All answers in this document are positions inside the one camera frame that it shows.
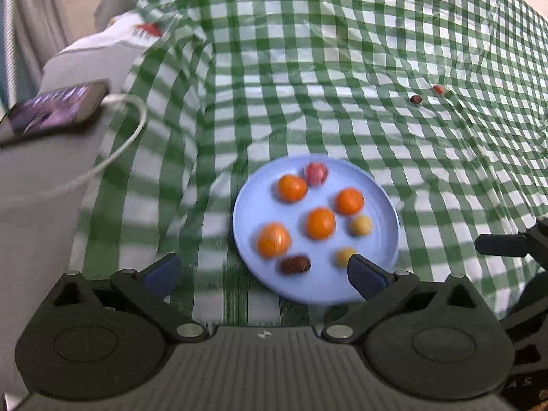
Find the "yellow-green small fruit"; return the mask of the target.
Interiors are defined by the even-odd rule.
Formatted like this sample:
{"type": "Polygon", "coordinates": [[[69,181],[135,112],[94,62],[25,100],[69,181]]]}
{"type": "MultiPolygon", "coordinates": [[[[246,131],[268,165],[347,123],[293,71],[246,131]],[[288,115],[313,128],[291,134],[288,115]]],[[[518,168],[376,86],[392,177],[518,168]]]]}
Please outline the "yellow-green small fruit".
{"type": "Polygon", "coordinates": [[[337,250],[335,262],[341,268],[347,268],[350,258],[357,254],[357,251],[350,247],[343,247],[337,250]]]}

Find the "yellow small fruit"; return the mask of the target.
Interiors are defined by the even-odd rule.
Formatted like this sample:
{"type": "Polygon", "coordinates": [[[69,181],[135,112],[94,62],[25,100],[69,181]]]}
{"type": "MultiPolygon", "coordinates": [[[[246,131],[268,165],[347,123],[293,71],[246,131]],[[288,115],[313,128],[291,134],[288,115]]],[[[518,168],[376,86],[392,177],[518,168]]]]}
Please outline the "yellow small fruit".
{"type": "Polygon", "coordinates": [[[356,216],[350,223],[350,230],[354,236],[368,236],[372,229],[372,219],[366,215],[356,216]]]}

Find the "dark red jujube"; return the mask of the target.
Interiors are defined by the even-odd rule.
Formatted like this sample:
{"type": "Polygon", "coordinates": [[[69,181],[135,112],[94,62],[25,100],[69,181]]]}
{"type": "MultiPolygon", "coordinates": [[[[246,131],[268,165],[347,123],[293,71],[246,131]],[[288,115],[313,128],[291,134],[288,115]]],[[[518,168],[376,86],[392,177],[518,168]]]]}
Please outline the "dark red jujube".
{"type": "Polygon", "coordinates": [[[305,255],[287,257],[279,263],[279,270],[285,275],[296,275],[308,272],[311,262],[305,255]]]}

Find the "large orange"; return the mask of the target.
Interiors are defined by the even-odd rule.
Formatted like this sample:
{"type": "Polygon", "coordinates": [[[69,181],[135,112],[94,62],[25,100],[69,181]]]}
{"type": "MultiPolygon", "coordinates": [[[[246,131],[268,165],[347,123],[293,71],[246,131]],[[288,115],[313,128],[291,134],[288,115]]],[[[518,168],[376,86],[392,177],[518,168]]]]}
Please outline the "large orange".
{"type": "Polygon", "coordinates": [[[279,222],[264,225],[256,240],[256,249],[265,259],[282,256],[292,246],[292,236],[279,222]]]}

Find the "pink lychee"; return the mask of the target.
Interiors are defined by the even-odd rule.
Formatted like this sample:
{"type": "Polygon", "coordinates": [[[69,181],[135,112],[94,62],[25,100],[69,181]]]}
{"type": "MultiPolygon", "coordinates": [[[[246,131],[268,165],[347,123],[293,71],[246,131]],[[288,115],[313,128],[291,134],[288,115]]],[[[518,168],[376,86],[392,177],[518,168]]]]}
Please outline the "pink lychee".
{"type": "Polygon", "coordinates": [[[329,169],[322,162],[312,161],[304,168],[304,176],[310,187],[320,187],[329,177],[329,169]]]}

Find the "small orange mandarin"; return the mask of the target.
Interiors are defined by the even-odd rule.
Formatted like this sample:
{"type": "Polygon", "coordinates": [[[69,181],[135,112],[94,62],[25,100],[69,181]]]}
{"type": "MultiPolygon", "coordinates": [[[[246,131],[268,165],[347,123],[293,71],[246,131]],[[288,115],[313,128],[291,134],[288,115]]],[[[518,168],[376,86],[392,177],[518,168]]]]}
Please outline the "small orange mandarin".
{"type": "Polygon", "coordinates": [[[279,198],[287,203],[296,203],[304,199],[308,193],[307,182],[294,174],[285,174],[277,183],[279,198]]]}

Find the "red fruit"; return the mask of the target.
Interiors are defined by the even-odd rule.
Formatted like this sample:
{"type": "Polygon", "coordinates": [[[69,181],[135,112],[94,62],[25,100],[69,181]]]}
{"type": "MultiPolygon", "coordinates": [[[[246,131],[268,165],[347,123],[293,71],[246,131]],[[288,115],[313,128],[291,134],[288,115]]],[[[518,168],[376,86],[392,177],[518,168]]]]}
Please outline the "red fruit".
{"type": "Polygon", "coordinates": [[[445,88],[442,85],[434,85],[433,90],[439,95],[443,96],[446,93],[445,88]]]}

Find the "light blue plate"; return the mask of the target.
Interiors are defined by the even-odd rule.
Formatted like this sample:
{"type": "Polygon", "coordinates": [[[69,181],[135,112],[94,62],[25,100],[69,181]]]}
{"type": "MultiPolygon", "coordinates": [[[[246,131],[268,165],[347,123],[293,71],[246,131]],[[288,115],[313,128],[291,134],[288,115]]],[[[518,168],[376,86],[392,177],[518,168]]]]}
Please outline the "light blue plate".
{"type": "Polygon", "coordinates": [[[232,232],[240,257],[253,275],[280,296],[305,304],[336,305],[360,301],[351,286],[347,271],[336,263],[337,251],[353,248],[387,272],[398,260],[399,221],[394,205],[373,177],[348,161],[312,154],[275,159],[254,172],[242,186],[233,209],[232,232]],[[305,198],[287,203],[279,198],[276,185],[286,174],[302,176],[311,162],[321,162],[329,170],[327,180],[311,187],[305,198]],[[335,216],[334,234],[325,240],[308,238],[306,219],[317,207],[334,209],[335,198],[344,188],[356,188],[365,199],[362,214],[372,220],[372,233],[366,237],[352,234],[351,220],[335,216]],[[265,225],[277,222],[290,233],[288,254],[304,255],[310,269],[301,275],[285,275],[278,257],[263,258],[257,239],[265,225]]]}

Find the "black smartphone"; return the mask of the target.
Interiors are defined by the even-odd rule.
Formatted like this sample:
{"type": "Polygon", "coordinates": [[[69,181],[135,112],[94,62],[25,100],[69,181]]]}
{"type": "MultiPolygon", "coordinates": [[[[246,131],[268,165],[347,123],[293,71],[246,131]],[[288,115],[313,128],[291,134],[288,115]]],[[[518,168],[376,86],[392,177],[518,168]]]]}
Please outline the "black smartphone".
{"type": "Polygon", "coordinates": [[[109,94],[105,81],[60,88],[16,104],[1,120],[1,146],[44,136],[82,132],[98,118],[109,94]]]}

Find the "green checkered tablecloth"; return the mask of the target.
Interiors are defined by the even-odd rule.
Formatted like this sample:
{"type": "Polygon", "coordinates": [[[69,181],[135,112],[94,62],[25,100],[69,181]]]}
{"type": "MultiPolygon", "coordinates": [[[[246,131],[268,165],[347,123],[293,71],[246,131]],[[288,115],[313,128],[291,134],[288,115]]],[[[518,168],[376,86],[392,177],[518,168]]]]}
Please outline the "green checkered tablecloth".
{"type": "Polygon", "coordinates": [[[122,154],[85,194],[73,269],[107,278],[174,251],[172,305],[202,323],[336,317],[269,292],[229,232],[255,170],[312,152],[385,188],[402,268],[463,273],[500,316],[518,301],[538,265],[474,240],[547,213],[547,23],[523,0],[133,1],[163,31],[124,83],[148,123],[132,140],[138,112],[115,111],[100,152],[122,154]]]}

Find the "white printed cushion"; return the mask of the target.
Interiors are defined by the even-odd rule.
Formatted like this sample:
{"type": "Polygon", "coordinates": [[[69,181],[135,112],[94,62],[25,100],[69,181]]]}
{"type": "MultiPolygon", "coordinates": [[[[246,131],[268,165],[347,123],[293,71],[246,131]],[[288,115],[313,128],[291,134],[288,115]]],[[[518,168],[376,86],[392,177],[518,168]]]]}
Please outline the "white printed cushion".
{"type": "Polygon", "coordinates": [[[146,22],[136,11],[131,10],[112,18],[105,30],[75,41],[60,53],[103,49],[115,45],[146,49],[162,35],[163,31],[157,24],[146,22]]]}

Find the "grey curtain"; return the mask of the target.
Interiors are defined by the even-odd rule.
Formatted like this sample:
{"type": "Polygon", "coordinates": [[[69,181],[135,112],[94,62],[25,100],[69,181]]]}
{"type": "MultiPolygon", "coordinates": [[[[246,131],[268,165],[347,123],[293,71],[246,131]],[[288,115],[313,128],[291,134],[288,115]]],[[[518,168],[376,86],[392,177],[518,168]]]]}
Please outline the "grey curtain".
{"type": "Polygon", "coordinates": [[[1,0],[1,106],[34,94],[43,67],[70,42],[58,0],[1,0]]]}

